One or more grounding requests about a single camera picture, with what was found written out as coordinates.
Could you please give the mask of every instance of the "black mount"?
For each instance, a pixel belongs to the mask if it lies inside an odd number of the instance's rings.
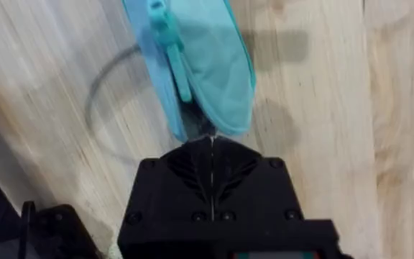
[[[25,202],[18,259],[27,256],[28,244],[43,259],[101,258],[91,236],[70,205],[36,212],[34,202]]]
[[[119,233],[124,258],[227,259],[308,251],[341,259],[330,220],[304,220],[285,163],[226,138],[140,163]]]

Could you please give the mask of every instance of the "teal zipper pull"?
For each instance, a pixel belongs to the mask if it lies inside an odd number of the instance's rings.
[[[183,102],[191,102],[193,95],[182,61],[181,52],[183,51],[183,43],[178,34],[175,18],[167,10],[167,5],[164,0],[148,0],[147,3],[152,33],[156,42],[167,53],[180,98]]]

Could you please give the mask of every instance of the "wood grain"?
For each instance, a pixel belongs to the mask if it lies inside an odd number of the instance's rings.
[[[414,1],[231,4],[258,80],[236,139],[286,160],[345,252],[414,258]],[[112,258],[139,160],[180,144],[142,58],[107,79],[87,132],[90,83],[133,44],[120,0],[0,0],[0,185],[17,208],[72,204]]]

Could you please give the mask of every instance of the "wooden table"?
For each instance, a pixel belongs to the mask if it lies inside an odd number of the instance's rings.
[[[231,2],[258,79],[239,140],[286,160],[345,252],[414,258],[414,0]],[[141,58],[109,77],[86,130],[91,81],[133,44],[120,0],[0,0],[0,185],[18,209],[72,204],[104,252],[139,160],[180,144]]]

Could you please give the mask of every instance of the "blue object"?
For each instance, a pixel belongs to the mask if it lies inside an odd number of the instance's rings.
[[[255,75],[228,0],[123,2],[174,135],[203,133],[191,103],[221,132],[246,132]]]

